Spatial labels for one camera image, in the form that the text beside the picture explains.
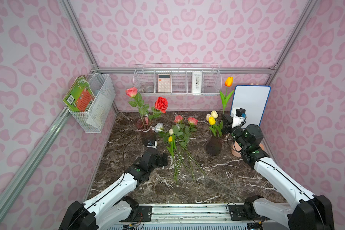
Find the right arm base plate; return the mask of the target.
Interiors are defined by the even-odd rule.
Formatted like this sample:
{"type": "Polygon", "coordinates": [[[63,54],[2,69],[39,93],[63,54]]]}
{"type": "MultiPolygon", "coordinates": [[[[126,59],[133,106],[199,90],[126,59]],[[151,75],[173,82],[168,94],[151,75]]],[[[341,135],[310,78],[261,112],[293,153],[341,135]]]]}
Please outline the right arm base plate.
{"type": "Polygon", "coordinates": [[[261,220],[261,217],[259,215],[247,212],[244,205],[228,203],[226,206],[226,210],[229,212],[232,221],[261,220]]]}

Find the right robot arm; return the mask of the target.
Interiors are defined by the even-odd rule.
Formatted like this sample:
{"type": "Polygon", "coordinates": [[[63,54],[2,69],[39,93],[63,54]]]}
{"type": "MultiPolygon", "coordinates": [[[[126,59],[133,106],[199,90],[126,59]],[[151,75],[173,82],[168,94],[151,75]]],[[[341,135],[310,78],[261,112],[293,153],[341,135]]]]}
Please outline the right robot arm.
{"type": "Polygon", "coordinates": [[[222,115],[223,134],[229,134],[234,146],[239,146],[243,161],[261,174],[285,198],[287,205],[271,202],[257,195],[245,200],[249,217],[271,219],[289,230],[333,230],[331,201],[324,195],[315,195],[283,171],[260,147],[263,133],[258,125],[242,128],[246,118],[222,115]]]}

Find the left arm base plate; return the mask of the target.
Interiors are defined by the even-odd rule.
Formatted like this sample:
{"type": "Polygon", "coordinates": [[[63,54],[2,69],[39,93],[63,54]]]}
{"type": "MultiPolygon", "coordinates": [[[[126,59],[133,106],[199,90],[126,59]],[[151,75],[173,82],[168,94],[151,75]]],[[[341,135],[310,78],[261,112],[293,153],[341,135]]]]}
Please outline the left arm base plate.
{"type": "Polygon", "coordinates": [[[124,222],[134,222],[134,221],[140,221],[141,218],[143,218],[142,221],[150,222],[152,216],[152,206],[147,205],[139,205],[137,208],[133,208],[130,215],[127,219],[124,220],[124,222]]]}

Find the pink plastic tray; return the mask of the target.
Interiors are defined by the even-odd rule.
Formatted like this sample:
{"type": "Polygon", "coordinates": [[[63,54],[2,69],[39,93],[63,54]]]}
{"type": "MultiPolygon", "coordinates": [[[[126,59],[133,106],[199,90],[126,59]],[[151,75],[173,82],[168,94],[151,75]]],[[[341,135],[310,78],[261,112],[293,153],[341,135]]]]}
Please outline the pink plastic tray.
{"type": "Polygon", "coordinates": [[[236,157],[241,157],[240,151],[242,150],[239,144],[234,140],[231,145],[232,154],[236,157]]]}

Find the red rose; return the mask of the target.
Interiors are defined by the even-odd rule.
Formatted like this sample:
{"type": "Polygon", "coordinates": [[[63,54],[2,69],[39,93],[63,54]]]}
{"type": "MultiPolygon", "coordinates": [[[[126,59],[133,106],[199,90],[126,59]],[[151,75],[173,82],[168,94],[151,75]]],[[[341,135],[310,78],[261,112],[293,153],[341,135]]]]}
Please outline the red rose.
{"type": "Polygon", "coordinates": [[[149,119],[157,119],[160,118],[162,114],[166,113],[166,110],[168,108],[168,101],[166,98],[158,97],[157,101],[155,102],[155,105],[152,107],[152,114],[149,115],[149,119]]]}

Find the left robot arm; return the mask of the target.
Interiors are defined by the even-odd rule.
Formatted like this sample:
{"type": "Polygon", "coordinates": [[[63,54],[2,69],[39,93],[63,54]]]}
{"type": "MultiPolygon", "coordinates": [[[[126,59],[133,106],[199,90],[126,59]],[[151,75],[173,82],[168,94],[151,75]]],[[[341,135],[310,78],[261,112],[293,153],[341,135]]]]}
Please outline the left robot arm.
{"type": "Polygon", "coordinates": [[[73,202],[60,224],[60,230],[106,230],[116,223],[134,219],[139,207],[128,193],[149,180],[156,168],[168,165],[167,154],[160,154],[156,148],[148,147],[107,189],[93,198],[80,203],[73,202]]]}

